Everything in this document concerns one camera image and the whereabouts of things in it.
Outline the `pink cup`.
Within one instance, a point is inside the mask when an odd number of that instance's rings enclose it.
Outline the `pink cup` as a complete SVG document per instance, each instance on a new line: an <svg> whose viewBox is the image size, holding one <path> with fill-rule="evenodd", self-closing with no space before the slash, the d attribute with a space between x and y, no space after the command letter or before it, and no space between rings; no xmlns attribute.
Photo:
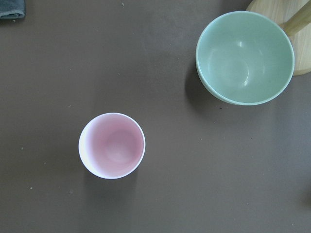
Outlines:
<svg viewBox="0 0 311 233"><path fill-rule="evenodd" d="M97 177L119 179L141 163L146 148L139 124L121 113L105 113L82 130L78 151L86 169Z"/></svg>

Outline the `green bowl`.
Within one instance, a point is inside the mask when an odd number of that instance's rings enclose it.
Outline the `green bowl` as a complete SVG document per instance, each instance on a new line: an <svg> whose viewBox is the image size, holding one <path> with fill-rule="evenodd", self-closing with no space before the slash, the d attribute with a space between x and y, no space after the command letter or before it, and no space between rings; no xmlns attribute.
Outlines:
<svg viewBox="0 0 311 233"><path fill-rule="evenodd" d="M234 105L273 100L294 73L294 49L269 18L235 11L211 21L196 46L196 69L205 89Z"/></svg>

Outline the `wooden cup tree stand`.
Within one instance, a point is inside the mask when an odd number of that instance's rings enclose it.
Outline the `wooden cup tree stand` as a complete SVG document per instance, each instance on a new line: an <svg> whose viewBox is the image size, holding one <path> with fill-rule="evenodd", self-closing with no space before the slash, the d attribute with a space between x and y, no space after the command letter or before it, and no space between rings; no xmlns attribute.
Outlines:
<svg viewBox="0 0 311 233"><path fill-rule="evenodd" d="M268 17L289 37L294 50L294 75L311 71L311 2L309 0L253 0L246 8Z"/></svg>

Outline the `grey folded cloth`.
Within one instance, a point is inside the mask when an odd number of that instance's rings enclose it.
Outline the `grey folded cloth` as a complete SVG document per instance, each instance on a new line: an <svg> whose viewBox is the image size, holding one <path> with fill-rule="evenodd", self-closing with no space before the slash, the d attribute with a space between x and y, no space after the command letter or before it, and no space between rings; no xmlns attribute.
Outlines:
<svg viewBox="0 0 311 233"><path fill-rule="evenodd" d="M17 19L25 17L25 0L0 0L0 18Z"/></svg>

